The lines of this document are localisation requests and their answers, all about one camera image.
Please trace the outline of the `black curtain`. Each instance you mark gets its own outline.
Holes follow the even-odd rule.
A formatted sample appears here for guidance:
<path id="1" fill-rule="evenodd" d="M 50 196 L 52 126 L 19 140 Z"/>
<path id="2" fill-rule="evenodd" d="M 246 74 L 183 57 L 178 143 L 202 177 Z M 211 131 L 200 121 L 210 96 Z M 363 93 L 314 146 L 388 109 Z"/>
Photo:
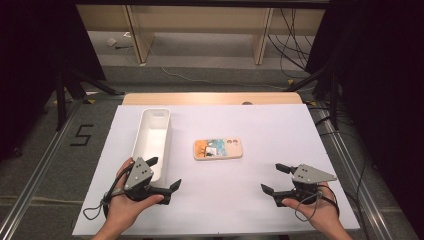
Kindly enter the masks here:
<path id="1" fill-rule="evenodd" d="M 424 240 L 424 0 L 329 0 L 307 69 L 337 44 L 343 98 L 389 190 Z"/>
<path id="2" fill-rule="evenodd" d="M 0 0 L 0 161 L 22 143 L 66 70 L 105 78 L 76 0 Z"/>

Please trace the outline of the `white table cover board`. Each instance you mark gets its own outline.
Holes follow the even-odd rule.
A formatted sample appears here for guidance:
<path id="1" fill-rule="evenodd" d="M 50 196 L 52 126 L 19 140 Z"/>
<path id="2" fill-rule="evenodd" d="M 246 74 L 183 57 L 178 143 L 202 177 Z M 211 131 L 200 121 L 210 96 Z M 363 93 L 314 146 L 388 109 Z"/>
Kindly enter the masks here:
<path id="1" fill-rule="evenodd" d="M 307 164 L 334 168 L 308 108 L 302 104 L 174 105 L 166 182 L 181 183 L 168 205 L 141 213 L 131 237 L 194 237 L 306 233 L 311 226 L 263 193 L 288 191 L 291 177 L 276 169 Z M 197 139 L 238 137 L 239 159 L 198 161 Z"/>

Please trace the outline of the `white plastic storage box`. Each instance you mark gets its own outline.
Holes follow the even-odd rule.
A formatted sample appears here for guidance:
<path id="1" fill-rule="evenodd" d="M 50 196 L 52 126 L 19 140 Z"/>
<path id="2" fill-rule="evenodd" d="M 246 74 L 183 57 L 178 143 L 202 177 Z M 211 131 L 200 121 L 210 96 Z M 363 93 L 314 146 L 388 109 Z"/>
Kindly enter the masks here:
<path id="1" fill-rule="evenodd" d="M 145 161 L 157 157 L 158 162 L 151 167 L 153 178 L 151 184 L 164 187 L 172 139 L 171 113 L 164 108 L 145 109 L 141 115 L 132 157 Z"/>

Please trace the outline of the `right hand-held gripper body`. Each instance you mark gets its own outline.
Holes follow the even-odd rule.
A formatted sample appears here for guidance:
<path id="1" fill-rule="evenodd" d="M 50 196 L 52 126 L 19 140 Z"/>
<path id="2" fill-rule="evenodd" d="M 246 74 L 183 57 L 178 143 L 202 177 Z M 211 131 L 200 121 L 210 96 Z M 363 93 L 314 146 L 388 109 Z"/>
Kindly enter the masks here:
<path id="1" fill-rule="evenodd" d="M 282 201 L 286 198 L 295 199 L 298 202 L 309 205 L 318 197 L 318 187 L 322 182 L 335 181 L 337 176 L 314 168 L 306 164 L 292 167 L 292 183 L 294 188 L 290 191 L 274 192 L 273 198 L 278 207 L 283 207 Z"/>

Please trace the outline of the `light wooden shelf unit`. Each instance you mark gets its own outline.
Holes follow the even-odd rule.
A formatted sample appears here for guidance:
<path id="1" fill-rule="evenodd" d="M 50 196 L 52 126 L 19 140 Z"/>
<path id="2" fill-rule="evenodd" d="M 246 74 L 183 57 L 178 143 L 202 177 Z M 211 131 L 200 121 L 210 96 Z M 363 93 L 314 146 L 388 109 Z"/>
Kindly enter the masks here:
<path id="1" fill-rule="evenodd" d="M 287 35 L 293 26 L 297 36 L 314 36 L 324 15 L 312 9 L 243 7 L 80 4 L 77 10 L 88 31 L 130 33 L 140 64 L 147 61 L 157 33 L 216 33 L 249 35 L 254 62 L 260 65 L 267 35 Z"/>

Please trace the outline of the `black tripod stand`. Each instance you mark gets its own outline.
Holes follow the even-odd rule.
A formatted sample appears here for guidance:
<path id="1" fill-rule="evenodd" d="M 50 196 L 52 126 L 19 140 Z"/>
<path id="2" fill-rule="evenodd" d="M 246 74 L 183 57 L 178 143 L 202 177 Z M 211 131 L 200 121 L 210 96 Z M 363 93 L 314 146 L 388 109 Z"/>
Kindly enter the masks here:
<path id="1" fill-rule="evenodd" d="M 307 78 L 289 86 L 287 92 L 295 92 L 316 81 L 313 96 L 322 100 L 326 95 L 330 98 L 329 120 L 335 130 L 338 130 L 337 103 L 338 103 L 338 74 L 329 64 L 312 73 Z"/>
<path id="2" fill-rule="evenodd" d="M 56 130 L 59 131 L 63 128 L 67 121 L 67 110 L 65 103 L 65 91 L 68 91 L 73 99 L 82 100 L 87 94 L 83 89 L 81 83 L 87 82 L 89 85 L 109 94 L 112 96 L 124 95 L 124 92 L 114 90 L 109 86 L 101 83 L 83 73 L 82 71 L 65 68 L 64 70 L 58 70 L 56 72 L 56 100 L 57 100 L 57 111 L 58 111 L 58 123 Z"/>

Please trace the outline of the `person's right hand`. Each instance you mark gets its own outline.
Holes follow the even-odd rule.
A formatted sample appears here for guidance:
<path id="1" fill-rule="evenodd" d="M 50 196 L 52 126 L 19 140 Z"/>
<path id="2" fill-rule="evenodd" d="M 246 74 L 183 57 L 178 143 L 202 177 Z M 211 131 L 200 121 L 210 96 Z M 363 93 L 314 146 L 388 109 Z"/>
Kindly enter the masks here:
<path id="1" fill-rule="evenodd" d="M 316 230 L 324 224 L 340 223 L 337 208 L 334 206 L 335 198 L 332 190 L 326 182 L 320 183 L 318 190 L 320 194 L 316 201 L 309 205 L 290 198 L 282 201 L 286 207 L 295 211 L 296 217 L 303 222 L 309 222 Z"/>

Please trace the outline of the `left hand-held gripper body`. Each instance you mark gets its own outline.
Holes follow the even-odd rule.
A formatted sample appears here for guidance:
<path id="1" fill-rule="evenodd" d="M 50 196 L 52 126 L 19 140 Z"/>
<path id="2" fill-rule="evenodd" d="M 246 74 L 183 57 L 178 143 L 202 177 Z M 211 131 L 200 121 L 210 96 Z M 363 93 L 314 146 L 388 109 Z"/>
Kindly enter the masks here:
<path id="1" fill-rule="evenodd" d="M 153 195 L 162 195 L 160 201 L 162 205 L 168 205 L 171 200 L 172 191 L 168 188 L 158 188 L 150 184 L 154 172 L 146 163 L 139 157 L 133 164 L 130 173 L 124 184 L 124 194 L 133 201 L 143 201 Z"/>

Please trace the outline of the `aluminium floor rail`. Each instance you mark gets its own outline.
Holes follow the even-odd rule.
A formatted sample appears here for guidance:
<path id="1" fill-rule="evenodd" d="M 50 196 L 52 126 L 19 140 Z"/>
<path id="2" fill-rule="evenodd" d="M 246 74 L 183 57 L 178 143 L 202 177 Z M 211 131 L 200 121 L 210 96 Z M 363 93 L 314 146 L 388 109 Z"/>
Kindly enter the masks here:
<path id="1" fill-rule="evenodd" d="M 82 100 L 74 100 L 69 110 L 65 111 L 65 119 L 60 124 L 59 129 L 54 132 L 53 138 L 49 141 L 43 155 L 39 158 L 37 166 L 31 173 L 25 187 L 16 197 L 11 205 L 10 211 L 7 213 L 2 223 L 0 224 L 0 240 L 10 240 L 14 235 L 19 223 L 21 222 L 32 198 L 38 190 L 49 166 L 54 160 L 54 157 L 60 148 L 70 124 L 72 123 L 75 114 L 83 104 Z"/>
<path id="2" fill-rule="evenodd" d="M 330 150 L 330 160 L 359 218 L 365 238 L 395 240 L 389 221 L 401 210 L 373 167 L 353 123 L 343 110 L 338 111 L 339 129 L 335 130 L 326 104 L 310 107 L 310 111 L 324 145 Z"/>

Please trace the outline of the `person's left hand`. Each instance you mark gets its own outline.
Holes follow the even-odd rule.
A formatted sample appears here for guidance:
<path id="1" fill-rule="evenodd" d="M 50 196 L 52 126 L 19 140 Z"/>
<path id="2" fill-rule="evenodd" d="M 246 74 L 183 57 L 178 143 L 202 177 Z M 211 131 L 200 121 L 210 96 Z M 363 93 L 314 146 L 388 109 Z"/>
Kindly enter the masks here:
<path id="1" fill-rule="evenodd" d="M 102 229 L 109 235 L 120 235 L 135 223 L 142 211 L 163 199 L 162 195 L 153 195 L 136 202 L 125 195 L 115 196 L 111 200 L 108 216 Z"/>

